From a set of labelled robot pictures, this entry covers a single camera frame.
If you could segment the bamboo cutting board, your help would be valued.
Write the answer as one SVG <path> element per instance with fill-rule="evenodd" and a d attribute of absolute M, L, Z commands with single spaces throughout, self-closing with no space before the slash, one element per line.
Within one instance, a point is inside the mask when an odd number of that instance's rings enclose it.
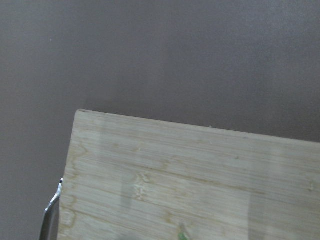
<path fill-rule="evenodd" d="M 317 240 L 320 145 L 79 109 L 60 240 Z"/>

